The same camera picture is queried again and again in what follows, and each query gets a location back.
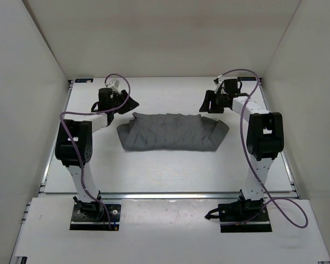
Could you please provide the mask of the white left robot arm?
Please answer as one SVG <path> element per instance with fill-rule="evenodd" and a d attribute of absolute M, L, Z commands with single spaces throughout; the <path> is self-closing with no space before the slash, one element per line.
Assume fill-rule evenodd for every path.
<path fill-rule="evenodd" d="M 93 222 L 112 223 L 112 216 L 103 203 L 101 192 L 94 182 L 90 160 L 93 153 L 94 132 L 108 127 L 115 114 L 124 114 L 139 104 L 126 90 L 101 88 L 98 101 L 88 113 L 63 112 L 55 146 L 56 159 L 70 173 L 77 195 L 78 210 Z"/>

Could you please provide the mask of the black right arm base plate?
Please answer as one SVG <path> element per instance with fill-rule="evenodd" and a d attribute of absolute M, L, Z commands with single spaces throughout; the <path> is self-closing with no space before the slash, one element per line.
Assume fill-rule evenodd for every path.
<path fill-rule="evenodd" d="M 218 219 L 221 233 L 269 233 L 272 231 L 264 200 L 239 198 L 232 203 L 220 203 L 205 219 Z"/>

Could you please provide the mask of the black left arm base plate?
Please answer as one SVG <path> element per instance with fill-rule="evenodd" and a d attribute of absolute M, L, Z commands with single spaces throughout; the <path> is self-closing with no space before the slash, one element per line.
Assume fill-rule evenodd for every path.
<path fill-rule="evenodd" d="M 70 220 L 70 230 L 119 230 L 122 205 L 106 203 L 103 206 L 96 202 L 92 204 L 75 203 Z"/>

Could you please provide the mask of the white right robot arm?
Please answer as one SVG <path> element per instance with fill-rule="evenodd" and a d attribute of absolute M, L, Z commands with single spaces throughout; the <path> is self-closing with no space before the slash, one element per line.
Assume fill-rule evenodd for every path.
<path fill-rule="evenodd" d="M 207 90 L 200 112 L 223 113 L 226 108 L 240 115 L 248 124 L 246 138 L 241 131 L 243 149 L 249 161 L 245 186 L 240 190 L 238 201 L 233 203 L 238 218 L 250 219 L 262 209 L 265 182 L 269 169 L 284 148 L 283 119 L 278 112 L 270 112 L 242 93 L 238 79 L 214 80 L 215 90 Z"/>

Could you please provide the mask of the grey pleated skirt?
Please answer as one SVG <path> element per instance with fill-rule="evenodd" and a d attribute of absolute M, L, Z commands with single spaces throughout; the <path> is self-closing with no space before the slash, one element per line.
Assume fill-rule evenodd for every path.
<path fill-rule="evenodd" d="M 141 114 L 117 127 L 126 151 L 179 150 L 213 152 L 229 131 L 221 120 L 202 115 Z"/>

